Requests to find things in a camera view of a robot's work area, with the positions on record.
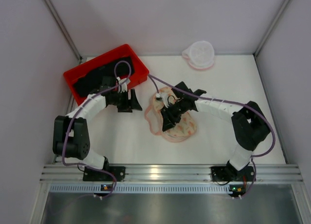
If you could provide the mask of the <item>floral pink laundry bag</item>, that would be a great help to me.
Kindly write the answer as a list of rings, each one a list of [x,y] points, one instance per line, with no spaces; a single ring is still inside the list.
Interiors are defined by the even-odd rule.
[[[170,87],[163,87],[158,93],[160,92],[168,93],[172,103],[177,101],[177,97]],[[165,132],[162,131],[163,119],[160,111],[163,107],[156,101],[156,93],[150,98],[149,106],[144,112],[144,118],[149,124],[150,132],[173,143],[185,141],[194,135],[197,131],[197,124],[188,112],[181,115],[181,121],[174,128]]]

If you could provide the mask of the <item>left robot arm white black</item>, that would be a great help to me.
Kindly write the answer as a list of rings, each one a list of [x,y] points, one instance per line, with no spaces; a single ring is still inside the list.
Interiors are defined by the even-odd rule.
[[[105,156],[91,148],[88,124],[109,105],[118,112],[141,111],[134,89],[129,89],[130,79],[103,77],[98,88],[93,89],[86,99],[72,112],[57,116],[53,129],[53,153],[62,157],[65,166],[86,166],[94,170],[108,171]]]

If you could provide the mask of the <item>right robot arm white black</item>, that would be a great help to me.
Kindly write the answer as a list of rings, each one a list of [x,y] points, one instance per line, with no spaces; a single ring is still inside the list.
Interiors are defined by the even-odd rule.
[[[192,91],[184,82],[178,83],[172,91],[174,103],[170,102],[169,95],[162,92],[156,95],[156,99],[164,102],[160,111],[162,130],[168,131],[176,127],[181,122],[181,116],[188,111],[205,112],[232,124],[237,146],[218,177],[222,181],[242,177],[254,150],[271,132],[257,103],[249,101],[247,104],[238,104],[206,97],[206,91]]]

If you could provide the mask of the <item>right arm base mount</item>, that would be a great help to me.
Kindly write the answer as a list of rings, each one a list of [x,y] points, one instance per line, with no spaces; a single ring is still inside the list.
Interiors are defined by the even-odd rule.
[[[246,166],[238,171],[234,167],[213,166],[211,169],[211,177],[213,182],[251,182],[254,178],[255,171],[252,166]]]

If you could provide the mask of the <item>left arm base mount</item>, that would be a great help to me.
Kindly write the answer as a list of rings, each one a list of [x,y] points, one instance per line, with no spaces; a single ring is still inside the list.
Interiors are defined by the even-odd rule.
[[[124,166],[110,166],[108,172],[112,174],[117,182],[122,181],[125,178]],[[113,177],[103,172],[95,171],[89,168],[84,169],[83,181],[87,182],[104,182],[113,181]]]

